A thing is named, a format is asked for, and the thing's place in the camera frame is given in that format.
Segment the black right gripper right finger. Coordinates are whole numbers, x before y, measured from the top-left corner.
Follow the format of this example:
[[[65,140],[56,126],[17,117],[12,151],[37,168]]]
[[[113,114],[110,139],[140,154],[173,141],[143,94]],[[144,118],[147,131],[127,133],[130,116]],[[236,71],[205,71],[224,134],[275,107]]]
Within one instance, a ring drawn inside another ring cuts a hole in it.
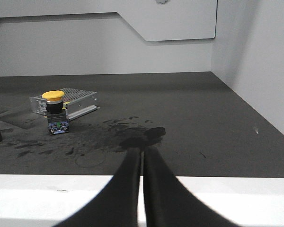
[[[149,227],[234,227],[197,199],[172,173],[156,148],[144,151],[143,193]]]

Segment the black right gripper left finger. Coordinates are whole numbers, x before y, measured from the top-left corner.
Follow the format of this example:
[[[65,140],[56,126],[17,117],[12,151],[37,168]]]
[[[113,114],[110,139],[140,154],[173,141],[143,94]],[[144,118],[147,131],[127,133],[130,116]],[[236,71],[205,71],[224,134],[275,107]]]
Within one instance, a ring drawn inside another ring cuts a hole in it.
[[[126,156],[107,185],[84,207],[57,227],[136,227],[141,172],[138,150]]]

